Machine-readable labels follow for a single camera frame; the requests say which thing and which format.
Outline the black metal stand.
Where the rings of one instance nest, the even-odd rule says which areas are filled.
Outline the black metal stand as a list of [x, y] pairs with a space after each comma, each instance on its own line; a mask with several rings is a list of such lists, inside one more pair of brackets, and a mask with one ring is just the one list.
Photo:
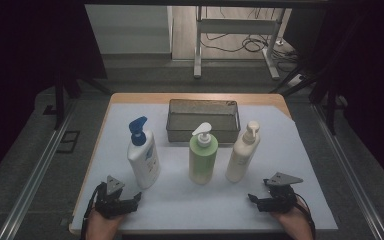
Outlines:
[[114, 94], [114, 91], [105, 87], [97, 80], [93, 79], [87, 74], [81, 73], [74, 69], [58, 69], [54, 74], [54, 86], [55, 86], [55, 104], [56, 104], [56, 124], [55, 129], [58, 129], [63, 120], [65, 119], [65, 104], [64, 104], [64, 92], [67, 92], [68, 96], [72, 99], [77, 99], [81, 96], [81, 88], [78, 81], [82, 80], [90, 86], [98, 89], [106, 95]]
[[335, 135], [335, 110], [337, 107], [336, 97], [337, 89], [335, 81], [331, 76], [332, 63], [327, 63], [317, 71], [310, 74], [309, 77], [305, 77], [298, 84], [290, 87], [287, 90], [283, 90], [283, 87], [292, 81], [302, 70], [308, 68], [309, 62], [300, 62], [293, 68], [278, 84], [271, 90], [271, 93], [280, 93], [283, 97], [288, 97], [310, 85], [313, 86], [311, 92], [308, 95], [308, 99], [312, 104], [320, 104], [324, 98], [326, 100], [326, 116], [325, 123], [328, 130]]

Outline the green bottle with white pump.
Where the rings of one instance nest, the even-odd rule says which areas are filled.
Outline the green bottle with white pump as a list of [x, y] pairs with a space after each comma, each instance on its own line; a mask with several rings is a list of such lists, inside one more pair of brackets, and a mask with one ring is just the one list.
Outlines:
[[211, 124], [203, 122], [189, 141], [189, 178], [196, 184], [207, 184], [213, 175], [219, 143], [211, 130]]

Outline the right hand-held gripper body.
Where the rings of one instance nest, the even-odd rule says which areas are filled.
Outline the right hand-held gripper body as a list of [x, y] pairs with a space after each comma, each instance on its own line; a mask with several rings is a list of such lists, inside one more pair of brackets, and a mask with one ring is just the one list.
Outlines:
[[271, 199], [274, 200], [273, 212], [287, 213], [297, 202], [292, 184], [302, 183], [303, 179], [277, 172], [268, 181]]

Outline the grey metal mesh basket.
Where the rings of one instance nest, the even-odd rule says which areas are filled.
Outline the grey metal mesh basket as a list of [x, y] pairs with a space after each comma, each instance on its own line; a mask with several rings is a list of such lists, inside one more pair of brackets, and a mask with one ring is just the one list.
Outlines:
[[166, 131], [169, 142], [188, 142], [192, 132], [203, 122], [212, 126], [219, 143], [234, 143], [241, 130], [238, 105], [233, 100], [169, 101]]

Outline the black overhead bar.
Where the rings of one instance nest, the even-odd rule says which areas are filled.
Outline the black overhead bar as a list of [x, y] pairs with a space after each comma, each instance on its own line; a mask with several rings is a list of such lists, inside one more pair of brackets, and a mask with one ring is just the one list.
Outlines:
[[81, 0], [85, 4], [99, 5], [152, 5], [152, 6], [216, 6], [216, 7], [324, 7], [334, 0]]

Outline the white panel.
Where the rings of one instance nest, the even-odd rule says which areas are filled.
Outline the white panel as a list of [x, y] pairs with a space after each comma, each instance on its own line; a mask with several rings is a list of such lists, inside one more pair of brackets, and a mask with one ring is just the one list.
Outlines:
[[170, 54], [171, 6], [85, 5], [102, 54]]

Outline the white metal desk frame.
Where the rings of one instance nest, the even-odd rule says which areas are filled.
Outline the white metal desk frame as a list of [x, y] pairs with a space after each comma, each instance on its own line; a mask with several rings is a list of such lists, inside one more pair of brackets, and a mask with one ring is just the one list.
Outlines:
[[268, 46], [262, 50], [266, 65], [273, 80], [279, 80], [280, 75], [273, 62], [274, 45], [282, 25], [286, 9], [281, 8], [275, 20], [243, 20], [243, 19], [211, 19], [202, 17], [202, 6], [196, 8], [196, 45], [194, 53], [193, 75], [201, 77], [201, 35], [211, 34], [252, 34], [268, 35]]

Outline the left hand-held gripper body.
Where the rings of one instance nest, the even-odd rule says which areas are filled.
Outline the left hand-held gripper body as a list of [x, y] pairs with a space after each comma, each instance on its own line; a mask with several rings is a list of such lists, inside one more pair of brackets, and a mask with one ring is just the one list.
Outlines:
[[125, 213], [120, 200], [125, 184], [111, 175], [98, 186], [95, 209], [106, 219], [111, 219]]

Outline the white table sheet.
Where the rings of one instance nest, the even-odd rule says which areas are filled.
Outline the white table sheet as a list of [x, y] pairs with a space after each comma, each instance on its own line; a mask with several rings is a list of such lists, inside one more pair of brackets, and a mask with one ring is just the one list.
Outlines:
[[[147, 117], [145, 126], [154, 133], [161, 167], [156, 182], [145, 190], [137, 185], [127, 159], [128, 125], [141, 116]], [[138, 193], [142, 195], [137, 211], [131, 213], [121, 226], [124, 233], [277, 231], [280, 227], [276, 221], [259, 211], [249, 200], [251, 195], [268, 197], [263, 181], [277, 172], [300, 178], [300, 183], [293, 189], [307, 201], [317, 230], [336, 229], [337, 224], [295, 122], [274, 106], [242, 105], [239, 116], [242, 124], [256, 120], [261, 126], [261, 142], [245, 176], [237, 183], [226, 179], [232, 148], [221, 145], [212, 179], [205, 185], [198, 185], [188, 176], [187, 144], [168, 140], [167, 105], [110, 105], [73, 213], [70, 231], [80, 231], [95, 187], [108, 176], [124, 183], [123, 198], [129, 199]]]

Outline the person's right hand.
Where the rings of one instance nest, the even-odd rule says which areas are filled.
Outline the person's right hand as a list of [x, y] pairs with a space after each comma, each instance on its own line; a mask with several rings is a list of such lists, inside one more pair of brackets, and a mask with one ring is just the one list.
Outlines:
[[270, 215], [278, 221], [293, 240], [313, 240], [307, 218], [298, 208], [294, 207], [288, 213], [271, 212]]

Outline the person's left hand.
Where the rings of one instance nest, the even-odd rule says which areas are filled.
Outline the person's left hand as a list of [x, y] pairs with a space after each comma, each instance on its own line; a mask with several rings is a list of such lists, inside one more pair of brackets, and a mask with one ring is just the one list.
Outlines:
[[86, 240], [114, 240], [118, 228], [125, 218], [125, 215], [120, 215], [106, 219], [98, 211], [92, 209], [88, 218]]

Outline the white bottle with blue pump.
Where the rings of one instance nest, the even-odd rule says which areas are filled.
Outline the white bottle with blue pump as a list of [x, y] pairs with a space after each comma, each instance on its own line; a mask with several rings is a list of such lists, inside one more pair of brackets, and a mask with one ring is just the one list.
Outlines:
[[147, 118], [142, 116], [129, 124], [131, 139], [127, 150], [127, 158], [142, 189], [151, 187], [161, 170], [154, 134], [143, 129], [146, 121]]

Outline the cream pump bottle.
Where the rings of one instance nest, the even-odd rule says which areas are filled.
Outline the cream pump bottle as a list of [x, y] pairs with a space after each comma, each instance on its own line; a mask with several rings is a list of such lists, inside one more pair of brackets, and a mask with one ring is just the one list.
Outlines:
[[246, 126], [246, 131], [234, 143], [225, 174], [229, 181], [239, 182], [244, 177], [260, 143], [259, 130], [260, 124], [254, 120], [250, 121]]

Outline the aluminium rail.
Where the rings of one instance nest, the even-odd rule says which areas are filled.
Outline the aluminium rail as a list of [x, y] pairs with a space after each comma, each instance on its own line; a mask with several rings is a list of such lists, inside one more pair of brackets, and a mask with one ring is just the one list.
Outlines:
[[77, 106], [77, 100], [70, 100], [66, 105], [65, 116], [61, 125], [52, 132], [50, 140], [47, 142], [45, 150], [34, 166], [28, 181], [24, 185], [21, 193], [17, 197], [15, 204], [9, 212], [0, 230], [0, 240], [14, 240], [27, 211], [37, 193], [37, 190], [49, 168], [50, 163], [56, 153], [57, 147], [73, 118], [73, 113]]
[[312, 110], [317, 116], [318, 124], [322, 129], [330, 147], [333, 150], [335, 158], [341, 168], [344, 178], [346, 179], [350, 190], [365, 218], [369, 229], [372, 232], [375, 240], [384, 240], [384, 223], [375, 208], [375, 205], [370, 200], [366, 191], [364, 190], [360, 180], [358, 179], [352, 165], [349, 162], [339, 140], [331, 132], [326, 123], [327, 117], [325, 116], [322, 108], [318, 105], [311, 105]]

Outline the dark curtain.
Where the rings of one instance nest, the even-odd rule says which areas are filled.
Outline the dark curtain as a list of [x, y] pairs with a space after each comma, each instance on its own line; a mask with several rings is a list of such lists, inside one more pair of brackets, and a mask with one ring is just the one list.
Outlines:
[[[384, 169], [384, 0], [366, 0], [361, 9], [363, 21], [329, 76], [347, 102], [350, 126]], [[284, 39], [304, 58], [319, 54], [312, 67], [320, 69], [354, 16], [352, 10], [294, 9]]]
[[86, 0], [0, 0], [0, 162], [57, 76], [106, 76]]

